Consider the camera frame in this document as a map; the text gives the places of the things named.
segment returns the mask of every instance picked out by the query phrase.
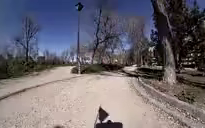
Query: sky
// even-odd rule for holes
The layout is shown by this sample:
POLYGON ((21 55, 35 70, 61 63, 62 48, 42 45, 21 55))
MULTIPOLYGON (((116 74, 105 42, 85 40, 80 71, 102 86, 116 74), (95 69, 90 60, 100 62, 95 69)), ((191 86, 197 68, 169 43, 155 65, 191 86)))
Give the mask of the sky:
MULTIPOLYGON (((87 27, 92 27, 87 15, 93 10, 96 0, 0 0, 0 43, 9 43, 21 31, 22 18, 30 15, 40 25, 38 34, 40 52, 48 49, 61 53, 75 45, 77 40, 78 12, 75 4, 82 2, 85 6, 81 14, 80 42, 91 38, 87 27)), ((150 0, 109 0, 120 14, 143 16, 145 18, 146 36, 153 28, 153 9, 150 0)), ((205 8, 205 0, 198 0, 200 7, 205 8)))

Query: street lamp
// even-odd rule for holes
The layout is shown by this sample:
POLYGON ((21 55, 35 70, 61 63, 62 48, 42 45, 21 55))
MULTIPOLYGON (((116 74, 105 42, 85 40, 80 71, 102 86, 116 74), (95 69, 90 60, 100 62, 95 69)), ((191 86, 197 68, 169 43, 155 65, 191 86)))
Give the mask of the street lamp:
POLYGON ((83 5, 79 2, 78 4, 75 5, 76 10, 78 11, 78 33, 77 33, 77 56, 76 60, 78 62, 78 74, 81 74, 80 70, 80 59, 79 59, 79 29, 80 29, 80 11, 83 9, 83 5))

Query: sidewalk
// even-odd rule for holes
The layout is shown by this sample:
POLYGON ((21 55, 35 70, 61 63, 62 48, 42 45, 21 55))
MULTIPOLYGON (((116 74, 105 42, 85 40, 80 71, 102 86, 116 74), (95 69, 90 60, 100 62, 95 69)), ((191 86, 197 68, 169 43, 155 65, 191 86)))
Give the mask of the sidewalk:
POLYGON ((77 76, 70 73, 71 68, 72 67, 58 67, 52 70, 43 71, 38 75, 2 80, 0 81, 0 100, 35 86, 77 76))

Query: shrub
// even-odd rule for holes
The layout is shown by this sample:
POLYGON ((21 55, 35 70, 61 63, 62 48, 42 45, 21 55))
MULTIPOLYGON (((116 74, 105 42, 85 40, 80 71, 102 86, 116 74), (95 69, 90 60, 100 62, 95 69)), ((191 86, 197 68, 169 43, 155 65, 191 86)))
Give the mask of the shrub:
MULTIPOLYGON (((122 68, 123 67, 120 65, 111 65, 111 64, 82 65, 81 74, 99 73, 102 71, 114 71, 114 70, 120 70, 122 68)), ((71 73, 77 74, 78 67, 74 67, 71 70, 71 73)))

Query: road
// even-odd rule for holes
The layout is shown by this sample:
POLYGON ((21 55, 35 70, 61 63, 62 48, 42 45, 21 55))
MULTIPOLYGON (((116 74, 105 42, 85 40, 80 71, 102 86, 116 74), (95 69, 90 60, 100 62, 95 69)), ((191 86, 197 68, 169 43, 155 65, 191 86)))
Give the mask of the road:
POLYGON ((123 128, 182 127, 137 95, 131 78, 104 73, 58 81, 0 101, 0 128, 93 128, 100 106, 109 113, 107 120, 123 128))

